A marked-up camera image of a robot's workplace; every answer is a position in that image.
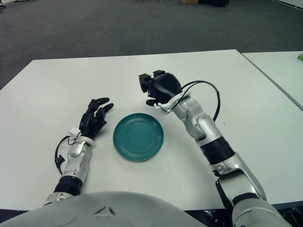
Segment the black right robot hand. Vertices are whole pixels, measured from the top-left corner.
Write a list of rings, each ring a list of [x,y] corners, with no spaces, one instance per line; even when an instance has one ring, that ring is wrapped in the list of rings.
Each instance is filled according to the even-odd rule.
[[[154,104],[166,104],[174,96],[182,92],[181,85],[176,77],[163,70],[153,72],[153,77],[144,73],[139,75],[139,82],[144,93],[148,93],[151,99],[146,101],[149,106]]]

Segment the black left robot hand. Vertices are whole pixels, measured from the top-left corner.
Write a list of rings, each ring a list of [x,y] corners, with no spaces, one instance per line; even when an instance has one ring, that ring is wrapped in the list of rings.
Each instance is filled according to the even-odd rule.
[[[114,107],[113,103],[103,106],[109,101],[108,97],[91,100],[80,121],[79,129],[82,136],[93,140],[106,125],[105,115]]]

